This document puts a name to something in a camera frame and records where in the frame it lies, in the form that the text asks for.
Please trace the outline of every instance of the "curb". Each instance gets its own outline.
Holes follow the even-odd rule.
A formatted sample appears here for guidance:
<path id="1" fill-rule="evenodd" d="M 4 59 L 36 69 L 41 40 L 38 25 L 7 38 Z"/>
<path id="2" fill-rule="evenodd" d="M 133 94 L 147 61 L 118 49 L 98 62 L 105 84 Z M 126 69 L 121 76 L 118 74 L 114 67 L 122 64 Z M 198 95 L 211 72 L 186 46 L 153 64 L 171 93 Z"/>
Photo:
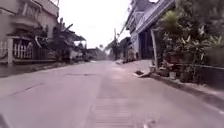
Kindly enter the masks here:
<path id="1" fill-rule="evenodd" d="M 215 106 L 216 108 L 224 111 L 224 100 L 215 96 L 215 95 L 208 94 L 206 92 L 191 88 L 189 86 L 185 86 L 184 84 L 177 83 L 175 81 L 172 81 L 172 80 L 170 80 L 168 78 L 165 78 L 165 77 L 161 77 L 161 76 L 156 75 L 156 74 L 151 74 L 150 78 L 161 81 L 161 82 L 163 82 L 163 83 L 167 84 L 168 86 L 173 87 L 175 89 L 179 89 L 181 91 L 184 91 L 184 92 L 190 93 L 194 96 L 197 96 L 200 99 L 202 99 L 203 101 L 205 101 L 206 103 L 209 103 L 212 106 Z"/>

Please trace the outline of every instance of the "overcast sky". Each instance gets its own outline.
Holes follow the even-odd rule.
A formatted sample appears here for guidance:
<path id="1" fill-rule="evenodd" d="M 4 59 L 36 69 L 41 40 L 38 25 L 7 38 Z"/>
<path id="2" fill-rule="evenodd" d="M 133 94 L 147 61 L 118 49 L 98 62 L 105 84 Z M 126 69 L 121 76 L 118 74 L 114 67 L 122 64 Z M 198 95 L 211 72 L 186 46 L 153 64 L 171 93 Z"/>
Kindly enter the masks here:
<path id="1" fill-rule="evenodd" d="M 104 47 L 120 32 L 128 17 L 130 0 L 60 0 L 60 17 L 66 26 L 87 39 L 88 48 Z M 121 38 L 129 36 L 125 31 Z"/>

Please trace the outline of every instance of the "house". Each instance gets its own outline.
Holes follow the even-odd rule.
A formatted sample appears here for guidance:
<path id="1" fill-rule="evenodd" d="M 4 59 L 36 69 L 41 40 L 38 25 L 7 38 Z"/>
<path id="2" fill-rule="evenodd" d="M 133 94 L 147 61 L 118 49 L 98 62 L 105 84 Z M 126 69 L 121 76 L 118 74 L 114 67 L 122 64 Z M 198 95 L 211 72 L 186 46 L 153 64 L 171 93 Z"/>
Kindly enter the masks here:
<path id="1" fill-rule="evenodd" d="M 144 15 L 145 11 L 151 7 L 153 3 L 149 2 L 149 0 L 132 0 L 131 7 L 132 10 L 129 14 L 129 17 L 126 21 L 126 29 L 130 31 L 131 42 L 134 54 L 136 58 L 138 58 L 139 54 L 139 39 L 138 33 L 136 31 L 136 26 L 140 21 L 142 15 Z"/>
<path id="2" fill-rule="evenodd" d="M 147 0 L 145 2 L 148 3 L 139 3 L 147 5 L 144 10 L 141 10 L 139 16 L 135 16 L 134 12 L 140 5 L 137 4 L 133 7 L 134 11 L 129 15 L 126 29 L 130 30 L 131 41 L 133 43 L 134 53 L 136 56 L 139 56 L 141 59 L 151 59 L 153 58 L 151 29 L 166 10 L 175 6 L 175 0 L 159 0 L 157 3 L 152 3 Z"/>
<path id="3" fill-rule="evenodd" d="M 50 0 L 1 0 L 0 40 L 7 35 L 52 38 L 59 7 Z"/>

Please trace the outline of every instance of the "fence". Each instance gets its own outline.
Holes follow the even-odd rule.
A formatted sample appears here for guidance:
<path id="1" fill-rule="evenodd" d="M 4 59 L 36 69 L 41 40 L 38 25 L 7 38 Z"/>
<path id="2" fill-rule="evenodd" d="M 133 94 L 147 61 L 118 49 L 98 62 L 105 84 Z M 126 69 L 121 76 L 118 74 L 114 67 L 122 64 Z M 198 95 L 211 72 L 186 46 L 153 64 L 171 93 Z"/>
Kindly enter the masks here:
<path id="1" fill-rule="evenodd" d="M 0 41 L 0 63 L 2 64 L 40 63 L 54 60 L 53 51 L 34 46 L 31 42 L 16 42 L 13 38 Z"/>

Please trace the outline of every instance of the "road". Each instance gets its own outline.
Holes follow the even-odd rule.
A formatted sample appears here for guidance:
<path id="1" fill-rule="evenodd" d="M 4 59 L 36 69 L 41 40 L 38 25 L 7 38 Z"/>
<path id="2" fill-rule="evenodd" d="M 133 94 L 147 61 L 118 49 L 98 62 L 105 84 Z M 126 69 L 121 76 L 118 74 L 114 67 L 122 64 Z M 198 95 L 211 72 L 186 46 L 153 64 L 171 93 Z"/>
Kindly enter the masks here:
<path id="1" fill-rule="evenodd" d="M 2 78 L 0 114 L 10 128 L 224 127 L 223 112 L 131 71 L 103 61 Z"/>

